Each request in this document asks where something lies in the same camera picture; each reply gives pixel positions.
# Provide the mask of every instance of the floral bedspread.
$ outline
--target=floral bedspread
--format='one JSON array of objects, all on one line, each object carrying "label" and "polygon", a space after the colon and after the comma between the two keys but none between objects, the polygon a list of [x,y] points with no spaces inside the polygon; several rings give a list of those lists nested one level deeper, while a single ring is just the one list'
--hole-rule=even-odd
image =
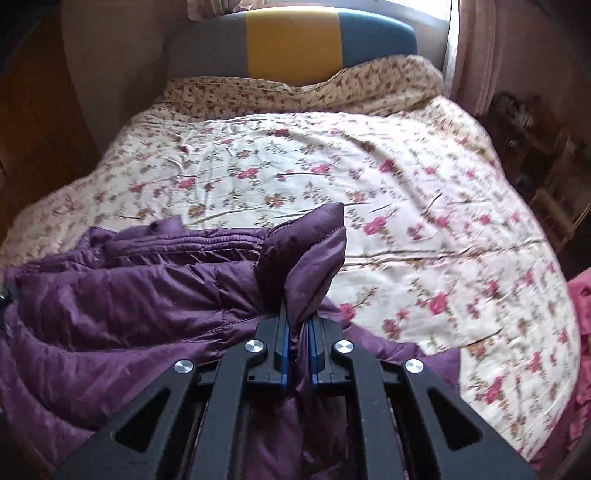
[{"label": "floral bedspread", "polygon": [[90,225],[271,226],[342,202],[329,297],[377,335],[460,347],[462,397],[531,459],[576,382],[573,306],[489,137],[442,90],[427,60],[402,56],[298,88],[172,81],[94,173],[19,215],[2,268],[71,249]]}]

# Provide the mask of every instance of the silver bolt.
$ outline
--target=silver bolt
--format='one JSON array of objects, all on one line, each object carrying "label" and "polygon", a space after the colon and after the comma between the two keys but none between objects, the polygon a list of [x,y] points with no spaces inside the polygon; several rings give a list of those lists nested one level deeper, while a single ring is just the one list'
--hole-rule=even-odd
[{"label": "silver bolt", "polygon": [[412,374],[419,374],[423,371],[423,368],[425,368],[425,366],[423,365],[423,362],[421,362],[420,360],[417,360],[416,358],[411,358],[410,360],[406,360],[404,368],[406,368]]},{"label": "silver bolt", "polygon": [[191,360],[179,360],[174,364],[174,371],[178,374],[188,374],[193,369]]},{"label": "silver bolt", "polygon": [[353,351],[354,346],[348,340],[339,340],[335,343],[335,348],[337,352],[349,353]]},{"label": "silver bolt", "polygon": [[265,344],[260,340],[249,340],[246,342],[244,348],[249,352],[258,353],[265,348]]}]

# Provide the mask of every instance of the wooden furniture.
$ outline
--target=wooden furniture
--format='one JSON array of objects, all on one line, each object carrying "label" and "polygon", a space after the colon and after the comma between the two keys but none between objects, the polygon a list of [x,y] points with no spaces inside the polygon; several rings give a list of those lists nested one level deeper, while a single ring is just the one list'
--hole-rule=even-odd
[{"label": "wooden furniture", "polygon": [[574,238],[577,228],[591,210],[591,166],[567,140],[530,208],[556,253]]},{"label": "wooden furniture", "polygon": [[0,77],[0,163],[7,177],[0,241],[20,210],[87,175],[98,159],[70,81],[56,8]]},{"label": "wooden furniture", "polygon": [[[528,118],[521,121],[494,108],[478,119],[491,136],[505,175],[514,187],[522,179],[523,167],[528,158],[548,158],[548,161],[542,162],[542,167],[546,169],[539,180],[542,183],[554,160],[561,155],[566,138],[562,124],[540,98],[533,97],[522,102],[522,105],[527,110]],[[540,167],[540,162],[536,160],[535,170],[538,174]]]}]

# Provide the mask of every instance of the pink curtain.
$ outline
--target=pink curtain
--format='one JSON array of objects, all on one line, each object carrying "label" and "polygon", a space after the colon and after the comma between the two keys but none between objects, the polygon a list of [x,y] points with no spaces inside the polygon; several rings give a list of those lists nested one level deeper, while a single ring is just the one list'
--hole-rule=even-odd
[{"label": "pink curtain", "polygon": [[506,0],[452,0],[446,96],[473,116],[488,111],[505,47]]},{"label": "pink curtain", "polygon": [[189,19],[195,22],[248,10],[255,0],[187,0]]}]

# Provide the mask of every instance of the wall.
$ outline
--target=wall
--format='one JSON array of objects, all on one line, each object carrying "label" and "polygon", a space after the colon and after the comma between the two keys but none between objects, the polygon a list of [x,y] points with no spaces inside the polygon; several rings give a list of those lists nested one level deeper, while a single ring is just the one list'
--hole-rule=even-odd
[{"label": "wall", "polygon": [[506,45],[497,92],[540,95],[574,135],[591,142],[591,82],[565,40],[527,0],[507,2]]},{"label": "wall", "polygon": [[165,39],[190,23],[186,0],[63,0],[64,50],[78,101],[103,152],[165,84]]}]

